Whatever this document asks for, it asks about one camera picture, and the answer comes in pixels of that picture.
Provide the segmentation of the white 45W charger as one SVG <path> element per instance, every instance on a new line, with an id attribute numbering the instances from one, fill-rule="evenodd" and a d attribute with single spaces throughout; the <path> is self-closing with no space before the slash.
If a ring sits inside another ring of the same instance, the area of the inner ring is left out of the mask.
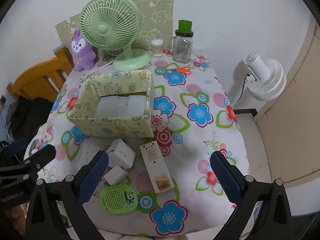
<path id="1" fill-rule="evenodd" d="M 136 156 L 134 150 L 120 138 L 112 142 L 106 153 L 108 154 L 108 166 L 110 168 L 119 165 L 125 170 L 130 169 L 133 166 Z"/>

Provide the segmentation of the white remote control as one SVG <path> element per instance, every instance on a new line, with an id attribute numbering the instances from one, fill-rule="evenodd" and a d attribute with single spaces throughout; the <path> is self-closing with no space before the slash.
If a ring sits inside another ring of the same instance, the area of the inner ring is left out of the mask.
<path id="1" fill-rule="evenodd" d="M 159 194 L 174 188 L 174 184 L 157 141 L 140 145 L 144 164 L 154 191 Z"/>

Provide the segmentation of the black clothing on chair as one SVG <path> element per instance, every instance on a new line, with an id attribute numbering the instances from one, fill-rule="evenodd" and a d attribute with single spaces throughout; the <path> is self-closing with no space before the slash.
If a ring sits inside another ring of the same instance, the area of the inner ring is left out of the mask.
<path id="1" fill-rule="evenodd" d="M 26 145 L 29 145 L 39 128 L 47 122 L 52 107 L 53 103 L 47 99 L 36 97 L 29 100 L 19 96 L 9 119 L 9 131 L 13 139 L 23 138 Z"/>

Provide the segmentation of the green panda speaker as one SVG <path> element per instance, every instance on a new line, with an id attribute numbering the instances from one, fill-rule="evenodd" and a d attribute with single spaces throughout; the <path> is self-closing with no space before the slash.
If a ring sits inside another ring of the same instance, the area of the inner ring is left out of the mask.
<path id="1" fill-rule="evenodd" d="M 127 184 L 103 187 L 100 190 L 100 200 L 104 210 L 111 215 L 129 213 L 138 206 L 137 195 Z"/>

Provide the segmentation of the small white charger cube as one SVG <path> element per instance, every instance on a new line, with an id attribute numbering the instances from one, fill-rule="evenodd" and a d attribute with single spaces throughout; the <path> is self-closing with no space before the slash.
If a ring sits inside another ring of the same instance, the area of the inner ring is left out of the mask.
<path id="1" fill-rule="evenodd" d="M 116 185 L 127 176 L 127 171 L 121 166 L 116 165 L 111 168 L 105 175 L 104 179 L 109 185 Z"/>

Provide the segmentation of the wooden chair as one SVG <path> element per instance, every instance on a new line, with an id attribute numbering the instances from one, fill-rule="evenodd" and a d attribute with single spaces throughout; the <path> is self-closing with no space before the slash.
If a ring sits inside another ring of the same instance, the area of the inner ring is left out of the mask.
<path id="1" fill-rule="evenodd" d="M 57 47 L 54 55 L 51 60 L 30 67 L 14 83 L 8 84 L 9 94 L 15 100 L 22 96 L 29 100 L 44 98 L 54 102 L 74 67 L 67 47 Z"/>

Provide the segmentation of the patterned cardboard storage box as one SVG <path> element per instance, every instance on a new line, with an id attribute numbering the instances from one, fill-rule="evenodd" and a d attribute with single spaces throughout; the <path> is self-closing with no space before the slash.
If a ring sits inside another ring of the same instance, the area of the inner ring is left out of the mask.
<path id="1" fill-rule="evenodd" d="M 90 76 L 70 120 L 94 137 L 151 138 L 154 86 L 149 70 Z"/>

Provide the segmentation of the floral tablecloth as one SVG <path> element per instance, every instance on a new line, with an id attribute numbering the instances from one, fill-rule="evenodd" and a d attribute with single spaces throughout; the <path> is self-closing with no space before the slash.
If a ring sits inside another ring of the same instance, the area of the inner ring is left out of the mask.
<path id="1" fill-rule="evenodd" d="M 112 122 L 116 137 L 122 138 L 136 153 L 133 167 L 123 183 L 137 194 L 138 206 L 129 213 L 111 215 L 100 201 L 96 189 L 84 207 L 101 230 L 123 235 L 170 237 L 224 224 L 235 209 L 226 197 L 210 166 L 210 155 L 220 151 L 242 172 L 249 164 L 243 137 L 231 104 L 205 56 L 194 54 L 179 64 L 169 54 L 152 58 L 140 72 L 140 80 L 151 73 L 155 88 L 151 128 L 159 145 L 174 188 L 161 193 L 153 189 L 140 146 L 148 139 L 136 138 L 137 130 L 127 122 Z M 48 121 L 39 128 L 28 145 L 26 155 L 44 146 L 56 148 L 56 157 L 40 170 L 46 182 L 61 181 L 75 174 L 99 150 L 111 146 L 107 126 L 99 126 L 103 137 L 92 137 L 72 123 L 73 111 L 82 107 L 81 91 L 88 82 L 87 72 L 73 71 L 57 96 Z"/>

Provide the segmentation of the purple plush toy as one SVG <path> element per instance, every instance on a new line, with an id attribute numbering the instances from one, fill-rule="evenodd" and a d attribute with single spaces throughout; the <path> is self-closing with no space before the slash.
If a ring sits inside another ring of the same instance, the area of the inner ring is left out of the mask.
<path id="1" fill-rule="evenodd" d="M 76 71 L 91 70 L 94 67 L 96 54 L 80 29 L 76 29 L 72 36 L 71 55 Z"/>

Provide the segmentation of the white standing fan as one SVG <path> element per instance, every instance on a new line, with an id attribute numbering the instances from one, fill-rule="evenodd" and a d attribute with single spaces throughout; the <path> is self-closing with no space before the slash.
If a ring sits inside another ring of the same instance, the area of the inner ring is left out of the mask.
<path id="1" fill-rule="evenodd" d="M 248 90 L 253 98 L 267 102 L 276 99 L 286 86 L 286 73 L 279 61 L 271 58 L 262 59 L 255 52 L 244 58 L 244 65 L 249 71 L 241 82 L 241 89 L 230 97 L 234 106 Z"/>

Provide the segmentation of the green desk fan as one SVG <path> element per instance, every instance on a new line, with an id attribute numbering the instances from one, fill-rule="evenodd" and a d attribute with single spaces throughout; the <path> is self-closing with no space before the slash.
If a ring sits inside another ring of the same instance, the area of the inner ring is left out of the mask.
<path id="1" fill-rule="evenodd" d="M 131 48 L 140 32 L 141 22 L 139 9 L 131 0 L 91 0 L 82 9 L 80 30 L 96 48 L 123 51 L 114 59 L 114 69 L 133 71 L 151 61 L 146 50 Z"/>

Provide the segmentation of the cotton swab container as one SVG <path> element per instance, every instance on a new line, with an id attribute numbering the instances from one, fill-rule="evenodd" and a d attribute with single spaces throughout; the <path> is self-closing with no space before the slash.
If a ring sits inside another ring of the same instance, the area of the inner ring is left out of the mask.
<path id="1" fill-rule="evenodd" d="M 164 54 L 164 41 L 162 39 L 151 40 L 151 54 L 153 57 L 161 57 Z"/>

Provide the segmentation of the glass mason jar mug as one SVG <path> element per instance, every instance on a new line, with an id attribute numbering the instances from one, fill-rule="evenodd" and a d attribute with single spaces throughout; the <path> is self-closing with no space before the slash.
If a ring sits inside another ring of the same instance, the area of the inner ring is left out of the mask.
<path id="1" fill-rule="evenodd" d="M 175 36 L 169 38 L 168 46 L 175 62 L 182 64 L 189 62 L 193 49 L 193 36 L 192 31 L 185 34 L 176 29 Z"/>

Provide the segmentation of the patterned paper backdrop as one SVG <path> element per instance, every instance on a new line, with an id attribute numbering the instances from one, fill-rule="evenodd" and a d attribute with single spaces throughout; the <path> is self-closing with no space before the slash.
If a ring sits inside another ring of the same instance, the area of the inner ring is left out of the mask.
<path id="1" fill-rule="evenodd" d="M 140 12 L 140 32 L 132 48 L 151 49 L 151 41 L 162 39 L 164 48 L 173 34 L 174 0 L 132 0 Z M 80 28 L 80 14 L 76 14 L 60 23 L 55 28 L 61 44 L 70 47 L 71 38 Z"/>

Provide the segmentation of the green cup on jar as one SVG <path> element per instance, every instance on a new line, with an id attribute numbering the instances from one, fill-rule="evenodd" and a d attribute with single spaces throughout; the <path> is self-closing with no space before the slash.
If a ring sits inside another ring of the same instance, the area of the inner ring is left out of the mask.
<path id="1" fill-rule="evenodd" d="M 182 34 L 190 34 L 192 32 L 193 23 L 189 20 L 178 21 L 178 31 Z"/>

